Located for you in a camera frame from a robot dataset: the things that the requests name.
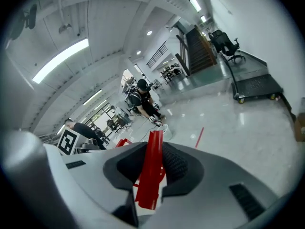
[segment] red object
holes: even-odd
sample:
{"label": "red object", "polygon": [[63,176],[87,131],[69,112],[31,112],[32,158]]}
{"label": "red object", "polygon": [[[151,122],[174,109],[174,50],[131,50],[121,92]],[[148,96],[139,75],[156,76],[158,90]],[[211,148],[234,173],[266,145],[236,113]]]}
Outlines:
{"label": "red object", "polygon": [[159,183],[165,176],[165,170],[161,169],[162,143],[163,130],[150,132],[135,199],[142,208],[156,209],[159,196]]}
{"label": "red object", "polygon": [[115,147],[122,147],[125,143],[131,144],[132,142],[129,141],[127,138],[121,139]]}
{"label": "red object", "polygon": [[201,138],[201,136],[202,136],[203,130],[204,130],[204,127],[202,127],[202,129],[201,129],[201,132],[200,132],[200,134],[199,134],[199,138],[198,138],[198,141],[197,141],[197,143],[196,143],[195,148],[198,147],[198,144],[199,144],[200,138]]}

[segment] black platform cart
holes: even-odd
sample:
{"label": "black platform cart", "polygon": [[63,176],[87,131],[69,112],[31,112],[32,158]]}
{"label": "black platform cart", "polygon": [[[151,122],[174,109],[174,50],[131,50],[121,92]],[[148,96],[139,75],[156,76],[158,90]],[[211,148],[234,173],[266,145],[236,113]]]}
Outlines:
{"label": "black platform cart", "polygon": [[273,100],[277,97],[277,95],[283,92],[283,89],[270,74],[260,75],[237,82],[229,62],[223,55],[222,58],[225,64],[228,66],[233,78],[233,82],[231,84],[233,99],[237,100],[240,104],[243,104],[246,98],[254,97],[266,96]]}

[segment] chair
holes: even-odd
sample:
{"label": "chair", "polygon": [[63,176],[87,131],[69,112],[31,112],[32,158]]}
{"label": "chair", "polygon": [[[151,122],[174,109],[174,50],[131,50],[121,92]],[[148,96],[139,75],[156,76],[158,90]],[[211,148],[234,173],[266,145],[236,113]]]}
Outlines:
{"label": "chair", "polygon": [[209,32],[209,38],[211,40],[211,43],[214,45],[217,53],[219,53],[221,51],[221,46],[217,43],[216,36],[213,36],[213,34]]}
{"label": "chair", "polygon": [[228,61],[234,60],[235,63],[236,58],[246,60],[246,58],[240,54],[235,55],[237,49],[239,49],[239,43],[237,41],[237,38],[235,38],[234,41],[236,41],[236,44],[233,44],[230,41],[228,35],[225,32],[215,38],[215,42],[221,47],[223,54],[227,55],[228,57],[231,56]]}
{"label": "chair", "polygon": [[220,36],[222,33],[223,32],[221,30],[215,30],[212,32],[212,36],[216,38],[216,37]]}

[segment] staircase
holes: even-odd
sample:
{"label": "staircase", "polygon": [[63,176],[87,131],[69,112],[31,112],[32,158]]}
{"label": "staircase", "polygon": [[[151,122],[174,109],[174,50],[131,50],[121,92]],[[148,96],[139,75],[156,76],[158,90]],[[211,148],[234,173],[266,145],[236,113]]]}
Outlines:
{"label": "staircase", "polygon": [[208,42],[196,28],[186,34],[186,39],[189,48],[191,74],[216,64]]}

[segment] polished floor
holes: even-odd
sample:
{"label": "polished floor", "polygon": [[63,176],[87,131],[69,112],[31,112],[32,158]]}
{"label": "polished floor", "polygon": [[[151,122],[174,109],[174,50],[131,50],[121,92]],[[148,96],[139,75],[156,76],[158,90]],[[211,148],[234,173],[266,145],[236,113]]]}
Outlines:
{"label": "polished floor", "polygon": [[[245,54],[242,55],[246,58],[246,61],[237,59],[236,64],[233,62],[229,63],[233,74],[236,77],[259,70],[266,71],[266,67],[263,64]],[[168,95],[180,94],[228,78],[231,78],[231,73],[223,59],[218,56],[217,65],[199,71],[188,78],[186,78],[184,74],[180,74],[174,77],[168,84],[163,83],[163,87],[157,89],[156,92],[160,98],[163,98]]]}
{"label": "polished floor", "polygon": [[[244,104],[232,93],[218,93],[165,105],[166,123],[173,137],[169,142],[226,157],[256,176],[278,196],[292,191],[303,171],[305,147],[294,139],[292,122],[282,100],[253,100]],[[113,138],[147,141],[157,129],[143,117]]]}

